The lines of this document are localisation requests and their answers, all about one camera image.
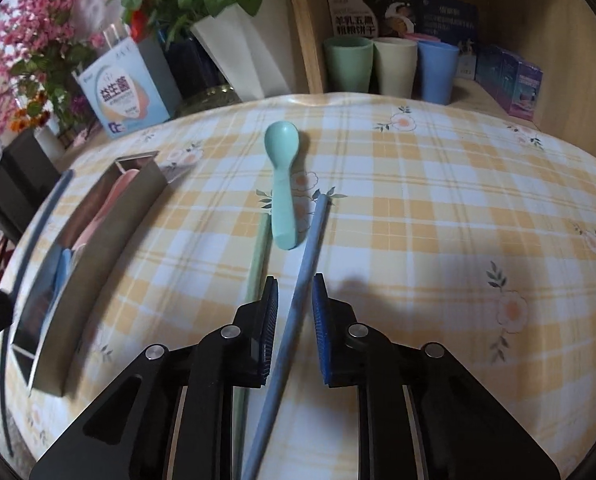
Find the blue chopstick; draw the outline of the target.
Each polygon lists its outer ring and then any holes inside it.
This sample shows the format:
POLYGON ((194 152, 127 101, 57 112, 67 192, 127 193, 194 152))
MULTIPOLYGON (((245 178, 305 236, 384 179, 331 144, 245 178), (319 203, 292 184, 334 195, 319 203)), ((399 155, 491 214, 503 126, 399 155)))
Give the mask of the blue chopstick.
POLYGON ((287 321, 281 337, 281 344, 276 356, 269 391, 263 403, 260 419, 251 443, 249 456, 243 467, 242 479, 257 479, 264 454, 271 440, 275 420, 281 406, 293 358, 295 357, 299 336, 304 319, 304 308, 307 304, 307 293, 315 274, 322 238, 326 229, 329 208, 329 196, 321 194, 316 200, 307 240, 304 245, 295 290, 293 291, 287 321))

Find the green chopstick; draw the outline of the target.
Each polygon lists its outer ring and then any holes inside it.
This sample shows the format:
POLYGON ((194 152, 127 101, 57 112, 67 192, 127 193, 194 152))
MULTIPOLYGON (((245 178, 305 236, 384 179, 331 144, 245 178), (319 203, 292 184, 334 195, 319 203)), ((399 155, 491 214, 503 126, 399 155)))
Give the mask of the green chopstick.
MULTIPOLYGON (((264 282, 266 259, 269 255, 271 217, 261 214, 255 247, 249 269, 245 301, 252 302, 260 297, 264 282)), ((245 445, 249 390, 236 388, 233 396, 233 478, 241 478, 243 469, 243 446, 245 445)))

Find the yellow plaid floral tablecloth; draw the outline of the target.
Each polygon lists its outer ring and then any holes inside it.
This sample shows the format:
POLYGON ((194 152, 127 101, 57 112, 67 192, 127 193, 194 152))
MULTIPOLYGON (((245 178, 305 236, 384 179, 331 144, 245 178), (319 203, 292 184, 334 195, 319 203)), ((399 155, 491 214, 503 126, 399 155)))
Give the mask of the yellow plaid floral tablecloth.
POLYGON ((567 476, 596 441, 596 158, 454 107, 366 94, 289 96, 182 118, 76 159, 33 258, 118 157, 186 167, 122 255, 62 396, 7 367, 7 406, 40 456, 146 346, 185 347, 246 299, 272 168, 263 134, 300 131, 298 226, 331 199, 317 268, 392 340, 442 342, 567 476))

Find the blue plastic spoon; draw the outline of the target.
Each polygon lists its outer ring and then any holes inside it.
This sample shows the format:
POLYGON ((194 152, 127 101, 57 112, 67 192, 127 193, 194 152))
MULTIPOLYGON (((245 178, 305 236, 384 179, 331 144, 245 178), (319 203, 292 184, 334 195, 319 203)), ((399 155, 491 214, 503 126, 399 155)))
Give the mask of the blue plastic spoon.
POLYGON ((60 292, 63 290, 71 269, 72 250, 64 248, 59 255, 54 280, 52 284, 52 296, 50 304, 55 304, 60 292))

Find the stainless steel utensil tray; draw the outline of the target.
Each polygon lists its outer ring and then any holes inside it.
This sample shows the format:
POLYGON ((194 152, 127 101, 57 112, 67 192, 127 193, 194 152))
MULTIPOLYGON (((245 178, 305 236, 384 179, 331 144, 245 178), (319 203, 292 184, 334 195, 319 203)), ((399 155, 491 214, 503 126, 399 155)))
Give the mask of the stainless steel utensil tray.
POLYGON ((167 186, 155 152, 119 157, 109 165, 48 248, 15 324, 10 351, 29 391, 64 394, 69 368, 84 325, 124 247, 167 186), (88 244, 74 242, 103 205, 124 171, 138 176, 120 195, 88 244), (69 278, 55 304, 50 304, 60 253, 72 250, 69 278))

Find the pink plastic spoon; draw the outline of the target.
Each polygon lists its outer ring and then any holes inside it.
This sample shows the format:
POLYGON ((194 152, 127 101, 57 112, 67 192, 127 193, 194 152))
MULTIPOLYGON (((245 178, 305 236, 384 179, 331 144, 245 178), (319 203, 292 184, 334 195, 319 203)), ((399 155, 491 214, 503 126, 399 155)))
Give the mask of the pink plastic spoon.
POLYGON ((81 247, 88 244, 88 241, 93 236, 95 231, 100 227, 103 221, 109 214, 109 211, 112 210, 112 207, 115 205, 115 202, 118 200, 120 195, 126 190, 129 184, 138 176, 137 169, 130 169, 124 171, 121 176, 115 180, 112 188, 110 189, 109 193, 107 194, 103 205, 100 207, 100 210, 97 211, 94 218, 88 224, 88 226, 83 230, 80 234, 78 239, 74 242, 74 246, 72 246, 72 250, 76 252, 81 247))

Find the black chair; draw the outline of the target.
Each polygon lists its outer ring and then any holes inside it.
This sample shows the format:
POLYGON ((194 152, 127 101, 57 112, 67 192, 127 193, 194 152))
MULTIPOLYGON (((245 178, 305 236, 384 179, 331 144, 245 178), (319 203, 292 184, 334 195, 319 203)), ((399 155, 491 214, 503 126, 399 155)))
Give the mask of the black chair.
POLYGON ((31 131, 4 148, 0 161, 0 230, 17 244, 60 178, 31 131))

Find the teal plastic spoon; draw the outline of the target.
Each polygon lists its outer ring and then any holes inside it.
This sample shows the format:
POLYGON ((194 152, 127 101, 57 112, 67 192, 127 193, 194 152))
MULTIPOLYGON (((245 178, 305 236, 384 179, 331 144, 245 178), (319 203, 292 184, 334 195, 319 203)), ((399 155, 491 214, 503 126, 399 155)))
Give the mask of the teal plastic spoon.
POLYGON ((293 208, 291 168, 300 147, 298 129, 291 122, 273 122, 264 133, 266 156, 272 165, 272 235, 282 250, 298 245, 298 229, 293 208))

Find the white probiotic box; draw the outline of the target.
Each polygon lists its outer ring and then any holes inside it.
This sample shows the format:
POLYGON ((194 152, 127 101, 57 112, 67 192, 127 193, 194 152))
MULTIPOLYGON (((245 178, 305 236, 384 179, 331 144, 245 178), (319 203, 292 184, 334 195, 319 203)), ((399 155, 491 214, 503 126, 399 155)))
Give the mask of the white probiotic box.
POLYGON ((160 44, 151 37, 121 40, 77 81, 112 139, 168 122, 182 103, 160 44))

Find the purple small box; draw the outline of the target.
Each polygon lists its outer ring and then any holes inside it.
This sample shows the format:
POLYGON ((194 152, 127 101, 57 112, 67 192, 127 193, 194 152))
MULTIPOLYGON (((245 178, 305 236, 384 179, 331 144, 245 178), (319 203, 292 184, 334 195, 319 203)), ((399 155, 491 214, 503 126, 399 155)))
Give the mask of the purple small box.
POLYGON ((508 115, 529 122, 542 80, 540 67, 501 47, 486 47, 476 61, 476 82, 508 115))

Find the blue cup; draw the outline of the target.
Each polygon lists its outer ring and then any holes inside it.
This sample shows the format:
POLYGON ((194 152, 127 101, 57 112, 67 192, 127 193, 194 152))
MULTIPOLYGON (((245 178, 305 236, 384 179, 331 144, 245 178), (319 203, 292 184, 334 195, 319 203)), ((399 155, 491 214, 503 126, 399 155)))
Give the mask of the blue cup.
POLYGON ((421 99, 447 105, 453 92, 458 64, 458 47, 441 41, 419 40, 418 68, 421 99))

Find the beige cup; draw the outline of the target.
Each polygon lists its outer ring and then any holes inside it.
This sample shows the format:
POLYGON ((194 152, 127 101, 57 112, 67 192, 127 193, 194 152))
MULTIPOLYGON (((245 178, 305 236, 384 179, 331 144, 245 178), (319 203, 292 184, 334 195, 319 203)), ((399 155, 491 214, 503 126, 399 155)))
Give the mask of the beige cup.
POLYGON ((380 94, 409 99, 417 70, 417 42, 403 38, 376 38, 374 48, 380 94))

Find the green cup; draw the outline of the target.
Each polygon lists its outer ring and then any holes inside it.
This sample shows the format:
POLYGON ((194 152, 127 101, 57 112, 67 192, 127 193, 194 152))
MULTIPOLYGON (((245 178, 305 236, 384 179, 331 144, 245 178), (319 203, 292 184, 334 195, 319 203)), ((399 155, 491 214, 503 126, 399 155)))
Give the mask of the green cup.
POLYGON ((330 88, 367 93, 373 70, 374 43, 363 37, 338 36, 324 41, 330 88))

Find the pink blossom plant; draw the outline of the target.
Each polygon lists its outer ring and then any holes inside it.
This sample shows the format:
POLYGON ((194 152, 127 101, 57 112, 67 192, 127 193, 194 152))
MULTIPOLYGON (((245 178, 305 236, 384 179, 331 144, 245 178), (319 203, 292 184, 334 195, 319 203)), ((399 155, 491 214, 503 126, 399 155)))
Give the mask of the pink blossom plant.
POLYGON ((0 3, 0 134, 42 127, 60 131, 91 118, 74 74, 95 58, 92 41, 78 36, 77 0, 3 0, 0 3))

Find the white biscuit package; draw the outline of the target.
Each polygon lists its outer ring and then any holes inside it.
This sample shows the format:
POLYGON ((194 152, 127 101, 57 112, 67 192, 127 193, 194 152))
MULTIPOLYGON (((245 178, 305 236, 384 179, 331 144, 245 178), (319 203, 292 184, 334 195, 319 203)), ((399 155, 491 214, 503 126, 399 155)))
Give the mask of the white biscuit package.
POLYGON ((327 0, 335 36, 378 37, 375 13, 364 0, 327 0))

